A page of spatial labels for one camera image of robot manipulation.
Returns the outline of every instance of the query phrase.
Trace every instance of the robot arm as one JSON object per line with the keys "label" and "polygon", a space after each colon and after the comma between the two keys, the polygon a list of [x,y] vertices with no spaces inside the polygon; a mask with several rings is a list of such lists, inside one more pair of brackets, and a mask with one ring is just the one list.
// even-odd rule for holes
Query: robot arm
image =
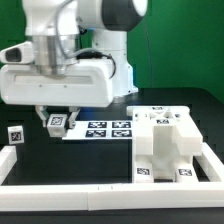
{"label": "robot arm", "polygon": [[[127,31],[145,15],[147,0],[23,0],[23,8],[29,41],[0,53],[5,103],[106,107],[114,97],[137,91]],[[78,49],[79,26],[93,30],[93,48]],[[77,60],[86,51],[109,57]]]}

